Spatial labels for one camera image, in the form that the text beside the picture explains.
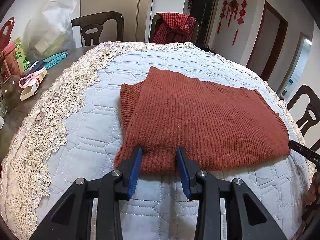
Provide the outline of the person right hand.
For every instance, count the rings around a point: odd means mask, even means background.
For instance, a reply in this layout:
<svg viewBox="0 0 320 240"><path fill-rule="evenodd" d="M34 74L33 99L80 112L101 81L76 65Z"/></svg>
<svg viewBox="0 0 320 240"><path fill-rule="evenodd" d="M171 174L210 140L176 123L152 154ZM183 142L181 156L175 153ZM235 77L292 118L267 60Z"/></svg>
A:
<svg viewBox="0 0 320 240"><path fill-rule="evenodd" d="M307 192L307 195L306 195L306 204L307 205L311 205L312 203L314 203L317 198L316 194L318 193L318 187L315 185L315 180L316 180L316 178L313 177L312 183L311 183L309 190Z"/></svg>

